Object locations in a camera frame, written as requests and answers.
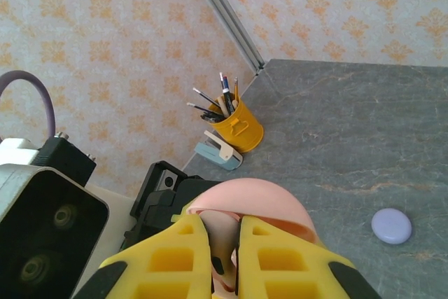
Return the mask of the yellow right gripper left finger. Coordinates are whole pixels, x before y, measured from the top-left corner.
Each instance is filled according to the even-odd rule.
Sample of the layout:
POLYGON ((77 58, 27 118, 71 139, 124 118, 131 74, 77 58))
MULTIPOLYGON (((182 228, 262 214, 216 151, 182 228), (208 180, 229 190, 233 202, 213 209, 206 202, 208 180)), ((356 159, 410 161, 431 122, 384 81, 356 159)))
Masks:
POLYGON ((107 258, 73 299, 212 299, 209 238, 197 214, 107 258))

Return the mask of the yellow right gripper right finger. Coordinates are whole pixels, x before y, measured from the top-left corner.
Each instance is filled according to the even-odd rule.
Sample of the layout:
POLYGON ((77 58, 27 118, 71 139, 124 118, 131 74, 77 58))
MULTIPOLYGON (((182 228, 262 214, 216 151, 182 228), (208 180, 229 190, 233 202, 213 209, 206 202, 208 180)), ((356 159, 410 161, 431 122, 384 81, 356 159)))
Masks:
POLYGON ((238 299, 382 299, 354 264, 253 216, 240 222, 238 299))

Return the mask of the pink round earbud charging case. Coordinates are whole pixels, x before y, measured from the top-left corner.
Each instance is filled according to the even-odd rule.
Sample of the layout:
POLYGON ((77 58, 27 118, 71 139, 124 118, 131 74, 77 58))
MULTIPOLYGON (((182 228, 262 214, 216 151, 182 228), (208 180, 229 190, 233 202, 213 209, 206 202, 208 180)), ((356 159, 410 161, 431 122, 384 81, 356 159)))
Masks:
POLYGON ((289 191, 270 181, 240 178, 204 191, 183 213, 197 214, 209 237, 213 299, 236 299, 239 222, 255 216, 276 228, 323 246, 311 217, 289 191))

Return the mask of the purple round earbud charging case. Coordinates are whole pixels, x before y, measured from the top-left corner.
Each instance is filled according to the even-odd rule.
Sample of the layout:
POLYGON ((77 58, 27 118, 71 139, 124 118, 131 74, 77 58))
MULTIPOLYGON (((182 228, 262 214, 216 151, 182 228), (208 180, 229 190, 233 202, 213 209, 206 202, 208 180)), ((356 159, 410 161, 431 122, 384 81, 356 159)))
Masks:
POLYGON ((374 235, 392 245, 405 243, 412 235, 412 223, 401 211, 385 208, 377 211, 371 220, 374 235))

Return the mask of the teal and beige eraser block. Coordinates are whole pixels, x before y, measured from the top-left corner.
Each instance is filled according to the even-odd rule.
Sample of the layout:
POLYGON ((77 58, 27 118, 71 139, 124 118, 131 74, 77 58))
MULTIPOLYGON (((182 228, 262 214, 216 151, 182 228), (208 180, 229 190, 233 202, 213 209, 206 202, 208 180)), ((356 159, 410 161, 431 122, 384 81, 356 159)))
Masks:
POLYGON ((234 147, 208 130, 204 131, 204 135, 206 141, 196 145, 196 154, 227 171, 235 170, 242 165, 243 156, 234 147))

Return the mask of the black pencil silver end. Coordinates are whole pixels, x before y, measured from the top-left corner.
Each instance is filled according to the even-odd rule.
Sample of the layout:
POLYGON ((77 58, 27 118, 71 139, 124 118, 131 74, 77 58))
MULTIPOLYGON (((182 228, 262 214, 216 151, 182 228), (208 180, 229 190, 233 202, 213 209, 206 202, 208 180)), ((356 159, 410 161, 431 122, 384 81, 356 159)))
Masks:
MULTIPOLYGON (((208 103, 210 103, 212 106, 218 108, 218 109, 221 111, 221 109, 220 109, 218 103, 215 102, 214 100, 212 100, 212 98, 210 98, 209 96, 207 96, 206 94, 204 94, 202 91, 198 90, 197 88, 193 88, 193 91, 194 91, 195 93, 197 93, 201 98, 207 100, 208 103)), ((206 117, 210 118, 210 119, 214 119, 214 120, 216 120, 216 122, 225 120, 224 115, 223 115, 222 118, 212 118, 210 115, 207 115, 207 114, 205 114, 205 113, 203 113, 203 114, 204 114, 206 117)))
POLYGON ((207 115, 210 115, 212 118, 222 118, 223 117, 223 115, 221 115, 220 113, 217 113, 215 111, 206 109, 204 107, 201 107, 199 105, 193 104, 191 102, 187 102, 186 105, 190 106, 190 107, 193 107, 194 109, 197 109, 199 111, 202 111, 203 113, 205 113, 207 115))

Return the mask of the yellow metal pen cup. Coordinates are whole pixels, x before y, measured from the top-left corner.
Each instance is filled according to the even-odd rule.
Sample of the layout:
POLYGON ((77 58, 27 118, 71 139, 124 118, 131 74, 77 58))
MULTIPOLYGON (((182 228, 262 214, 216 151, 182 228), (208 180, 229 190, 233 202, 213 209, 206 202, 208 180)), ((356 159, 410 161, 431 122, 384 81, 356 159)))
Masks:
POLYGON ((210 126, 240 153, 248 153, 263 140, 264 129, 250 109, 239 98, 235 112, 219 123, 210 126))

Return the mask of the beige wooden stick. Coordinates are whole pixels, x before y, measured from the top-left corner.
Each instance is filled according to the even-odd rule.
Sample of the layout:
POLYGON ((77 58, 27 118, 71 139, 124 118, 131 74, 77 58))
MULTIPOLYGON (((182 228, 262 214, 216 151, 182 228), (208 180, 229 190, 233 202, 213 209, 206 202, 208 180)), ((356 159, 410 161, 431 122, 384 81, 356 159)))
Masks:
POLYGON ((230 112, 229 112, 228 106, 227 106, 225 100, 223 99, 223 97, 222 96, 218 97, 217 102, 218 102, 218 105, 219 105, 224 117, 228 118, 230 116, 230 112))

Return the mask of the blue white capped pen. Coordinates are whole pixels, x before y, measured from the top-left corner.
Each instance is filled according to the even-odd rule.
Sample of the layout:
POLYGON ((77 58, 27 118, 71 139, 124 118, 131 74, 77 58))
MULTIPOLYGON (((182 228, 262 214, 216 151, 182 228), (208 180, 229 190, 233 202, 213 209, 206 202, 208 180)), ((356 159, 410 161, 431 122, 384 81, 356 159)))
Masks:
POLYGON ((223 97, 224 97, 225 105, 227 107, 228 113, 230 115, 232 115, 235 112, 235 110, 234 110, 234 107, 232 105, 232 98, 231 98, 231 94, 230 94, 228 80, 227 80, 227 77, 224 76, 222 72, 220 72, 219 75, 220 75, 220 81, 221 81, 221 86, 222 86, 222 91, 223 91, 223 97))

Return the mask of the aluminium frame post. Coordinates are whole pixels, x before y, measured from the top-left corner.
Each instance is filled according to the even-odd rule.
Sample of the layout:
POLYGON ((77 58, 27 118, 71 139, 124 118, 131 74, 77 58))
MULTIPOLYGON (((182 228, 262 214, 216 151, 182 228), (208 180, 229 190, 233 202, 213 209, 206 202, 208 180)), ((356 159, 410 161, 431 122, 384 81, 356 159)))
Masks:
POLYGON ((238 18, 235 10, 228 0, 209 0, 218 18, 227 29, 229 35, 234 39, 246 61, 258 75, 265 67, 265 61, 258 51, 253 39, 238 18))

